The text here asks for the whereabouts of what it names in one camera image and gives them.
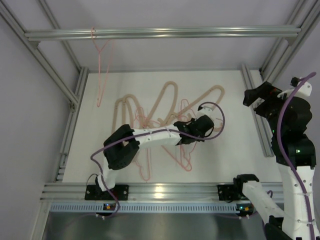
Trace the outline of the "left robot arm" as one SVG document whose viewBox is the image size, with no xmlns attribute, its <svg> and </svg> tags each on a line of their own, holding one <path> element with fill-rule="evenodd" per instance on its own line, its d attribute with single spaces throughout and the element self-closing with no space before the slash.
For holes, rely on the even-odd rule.
<svg viewBox="0 0 320 240">
<path fill-rule="evenodd" d="M 187 122 L 177 121 L 151 129 L 122 125 L 103 143 L 103 165 L 96 178 L 96 194 L 103 200 L 109 199 L 113 195 L 118 171 L 129 166 L 140 150 L 203 142 L 208 137 L 207 132 L 213 129 L 214 121 L 205 114 Z"/>
</svg>

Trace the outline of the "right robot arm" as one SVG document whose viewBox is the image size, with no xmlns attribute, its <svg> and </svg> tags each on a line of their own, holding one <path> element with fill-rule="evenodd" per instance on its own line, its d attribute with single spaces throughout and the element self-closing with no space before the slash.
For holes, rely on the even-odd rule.
<svg viewBox="0 0 320 240">
<path fill-rule="evenodd" d="M 247 198 L 260 215 L 268 240 L 318 240 L 313 178 L 316 150 L 305 131 L 312 119 L 306 96 L 311 87 L 282 91 L 269 82 L 244 92 L 243 105 L 257 102 L 254 112 L 265 118 L 272 130 L 271 148 L 280 172 L 284 208 L 279 208 L 254 174 L 233 179 L 233 194 Z"/>
</svg>

